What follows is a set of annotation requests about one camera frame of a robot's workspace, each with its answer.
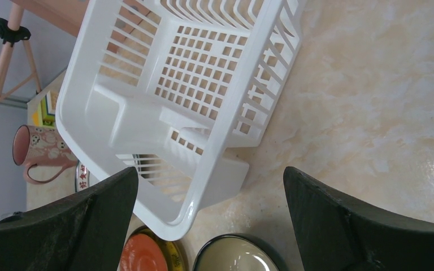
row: patterned mug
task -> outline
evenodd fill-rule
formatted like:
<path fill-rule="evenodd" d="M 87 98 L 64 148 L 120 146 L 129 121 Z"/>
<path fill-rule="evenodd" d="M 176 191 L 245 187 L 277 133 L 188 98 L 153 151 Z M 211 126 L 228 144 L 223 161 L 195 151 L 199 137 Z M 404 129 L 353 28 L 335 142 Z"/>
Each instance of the patterned mug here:
<path fill-rule="evenodd" d="M 16 132 L 12 157 L 16 165 L 24 164 L 24 179 L 36 185 L 48 183 L 67 168 L 77 165 L 77 158 L 56 129 L 30 125 L 22 125 Z M 29 170 L 40 165 L 61 167 L 61 169 L 52 178 L 38 181 L 29 176 Z"/>

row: white plastic basket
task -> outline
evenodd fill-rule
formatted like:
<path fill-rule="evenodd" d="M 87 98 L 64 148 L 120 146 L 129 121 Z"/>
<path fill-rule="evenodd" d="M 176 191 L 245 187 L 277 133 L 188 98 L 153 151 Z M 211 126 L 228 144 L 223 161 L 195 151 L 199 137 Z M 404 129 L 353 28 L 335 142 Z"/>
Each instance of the white plastic basket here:
<path fill-rule="evenodd" d="M 137 167 L 134 213 L 163 239 L 183 237 L 200 209 L 238 194 L 249 165 L 226 149 L 259 145 L 304 2 L 91 0 L 59 132 L 100 180 Z"/>

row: mug rim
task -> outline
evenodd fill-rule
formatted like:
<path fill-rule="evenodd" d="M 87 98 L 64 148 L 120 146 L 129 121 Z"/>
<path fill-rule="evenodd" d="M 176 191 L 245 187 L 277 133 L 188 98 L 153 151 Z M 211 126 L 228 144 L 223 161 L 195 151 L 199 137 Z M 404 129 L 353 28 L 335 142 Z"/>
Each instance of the mug rim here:
<path fill-rule="evenodd" d="M 19 131 L 20 131 L 23 127 L 25 127 L 25 128 L 27 129 L 27 133 L 28 133 L 28 137 L 27 137 L 27 151 L 25 152 L 25 157 L 27 157 L 27 153 L 29 152 L 29 144 L 31 143 L 31 131 L 29 130 L 29 126 L 23 124 L 23 125 L 21 125 L 21 126 L 18 128 L 18 130 L 16 131 L 16 134 L 14 135 L 14 140 L 12 141 L 12 159 L 13 159 L 13 161 L 14 161 L 14 164 L 16 164 L 16 165 L 22 165 L 22 164 L 24 164 L 24 161 L 25 161 L 25 157 L 24 157 L 24 160 L 22 161 L 22 163 L 19 164 L 19 163 L 16 161 L 16 156 L 14 155 L 14 151 L 15 151 L 15 147 L 16 147 L 16 139 L 17 139 L 17 136 L 18 136 Z"/>

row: red plate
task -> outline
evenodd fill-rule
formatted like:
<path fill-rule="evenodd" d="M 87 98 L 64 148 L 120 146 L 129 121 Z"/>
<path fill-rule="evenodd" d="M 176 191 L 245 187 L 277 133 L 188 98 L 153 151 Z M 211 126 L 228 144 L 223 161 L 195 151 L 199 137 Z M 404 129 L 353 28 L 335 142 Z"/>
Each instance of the red plate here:
<path fill-rule="evenodd" d="M 168 271 L 166 259 L 152 238 L 145 234 L 131 236 L 120 257 L 120 271 Z"/>

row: black tripod clamp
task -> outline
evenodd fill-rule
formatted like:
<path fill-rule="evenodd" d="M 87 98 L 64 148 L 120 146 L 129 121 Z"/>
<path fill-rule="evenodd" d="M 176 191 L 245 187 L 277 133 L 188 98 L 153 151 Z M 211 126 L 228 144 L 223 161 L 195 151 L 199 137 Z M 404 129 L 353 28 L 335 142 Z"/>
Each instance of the black tripod clamp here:
<path fill-rule="evenodd" d="M 2 44 L 6 44 L 6 42 L 11 43 L 11 47 L 14 46 L 14 43 L 19 41 L 26 41 L 30 39 L 31 33 L 29 29 L 25 27 L 19 27 L 18 30 L 11 30 L 7 27 L 7 20 L 0 18 L 0 39 L 3 39 Z"/>

